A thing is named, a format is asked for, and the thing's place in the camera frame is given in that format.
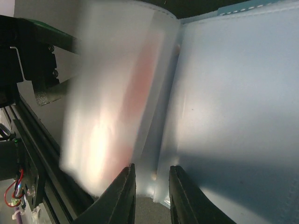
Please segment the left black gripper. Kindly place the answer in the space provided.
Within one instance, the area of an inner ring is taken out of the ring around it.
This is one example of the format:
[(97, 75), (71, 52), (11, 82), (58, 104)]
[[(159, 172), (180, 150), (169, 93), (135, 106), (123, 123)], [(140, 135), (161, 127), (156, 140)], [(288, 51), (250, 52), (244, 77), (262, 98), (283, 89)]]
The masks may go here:
[(59, 83), (54, 47), (78, 53), (81, 41), (44, 22), (0, 17), (0, 106), (19, 102), (17, 84), (33, 86), (36, 102), (44, 106), (69, 92), (74, 78)]

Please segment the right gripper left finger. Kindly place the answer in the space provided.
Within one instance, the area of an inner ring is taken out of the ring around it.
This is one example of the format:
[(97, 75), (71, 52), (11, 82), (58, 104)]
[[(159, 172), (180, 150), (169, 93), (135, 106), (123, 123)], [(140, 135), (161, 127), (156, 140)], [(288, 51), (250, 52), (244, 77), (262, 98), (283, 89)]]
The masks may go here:
[(135, 223), (135, 165), (125, 167), (106, 191), (74, 224), (133, 224)]

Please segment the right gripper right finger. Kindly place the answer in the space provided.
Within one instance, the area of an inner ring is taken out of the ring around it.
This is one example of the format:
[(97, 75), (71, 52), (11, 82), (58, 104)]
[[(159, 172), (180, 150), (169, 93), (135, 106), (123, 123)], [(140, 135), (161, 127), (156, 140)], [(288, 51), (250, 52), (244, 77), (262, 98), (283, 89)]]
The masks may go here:
[(173, 224), (234, 223), (205, 196), (181, 166), (170, 167), (169, 196)]

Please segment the blue card holder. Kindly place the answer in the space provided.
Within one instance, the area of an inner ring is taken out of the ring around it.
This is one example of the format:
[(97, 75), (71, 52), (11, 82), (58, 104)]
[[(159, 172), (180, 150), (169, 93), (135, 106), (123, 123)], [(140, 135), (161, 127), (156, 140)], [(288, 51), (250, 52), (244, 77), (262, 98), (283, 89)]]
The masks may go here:
[(87, 193), (85, 141), (115, 65), (164, 33), (130, 163), (136, 192), (170, 206), (179, 165), (238, 224), (299, 221), (299, 3), (251, 0), (178, 19), (134, 0), (88, 0), (69, 88), (60, 168)]

